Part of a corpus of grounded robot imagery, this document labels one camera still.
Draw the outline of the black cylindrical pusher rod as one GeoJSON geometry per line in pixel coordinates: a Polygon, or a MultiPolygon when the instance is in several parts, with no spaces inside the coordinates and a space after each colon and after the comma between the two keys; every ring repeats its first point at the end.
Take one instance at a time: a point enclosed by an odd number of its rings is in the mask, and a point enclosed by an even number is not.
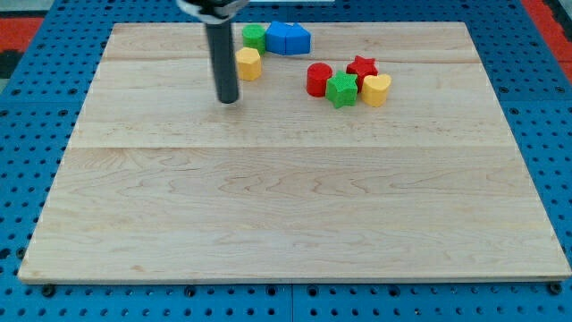
{"type": "Polygon", "coordinates": [[[221,103],[239,99],[239,83],[230,21],[206,25],[216,96],[221,103]]]}

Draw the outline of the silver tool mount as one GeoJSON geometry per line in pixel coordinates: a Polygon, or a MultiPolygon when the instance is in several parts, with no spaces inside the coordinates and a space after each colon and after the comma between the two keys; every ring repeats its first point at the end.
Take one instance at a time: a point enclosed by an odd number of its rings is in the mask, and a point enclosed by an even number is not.
{"type": "Polygon", "coordinates": [[[248,0],[176,0],[186,14],[206,24],[221,24],[231,20],[248,0]]]}

